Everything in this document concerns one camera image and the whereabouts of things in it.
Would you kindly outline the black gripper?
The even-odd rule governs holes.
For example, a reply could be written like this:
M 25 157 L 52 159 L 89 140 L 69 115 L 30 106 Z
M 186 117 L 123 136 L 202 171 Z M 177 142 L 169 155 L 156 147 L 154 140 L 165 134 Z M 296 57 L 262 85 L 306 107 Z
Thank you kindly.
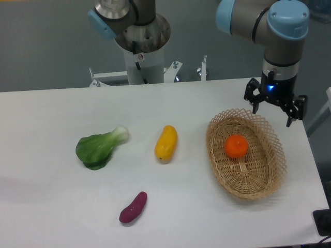
M 257 113 L 263 101 L 280 106 L 288 116 L 286 127 L 290 127 L 292 122 L 303 120 L 308 106 L 307 95 L 294 96 L 295 81 L 296 75 L 290 79 L 276 80 L 274 73 L 271 76 L 262 73 L 261 84 L 255 78 L 247 83 L 244 99 L 253 107 L 253 114 Z

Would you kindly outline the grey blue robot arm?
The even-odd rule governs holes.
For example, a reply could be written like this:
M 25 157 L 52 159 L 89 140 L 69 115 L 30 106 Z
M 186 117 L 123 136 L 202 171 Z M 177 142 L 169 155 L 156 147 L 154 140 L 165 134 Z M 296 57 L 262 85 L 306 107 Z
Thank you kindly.
M 163 47 L 171 28 L 154 1 L 96 1 L 87 16 L 101 37 L 122 49 L 129 84 L 165 82 Z M 244 99 L 254 112 L 261 102 L 280 107 L 287 125 L 306 113 L 307 96 L 293 90 L 308 22 L 309 10 L 300 1 L 221 1 L 216 10 L 220 30 L 265 47 L 261 80 L 249 81 Z

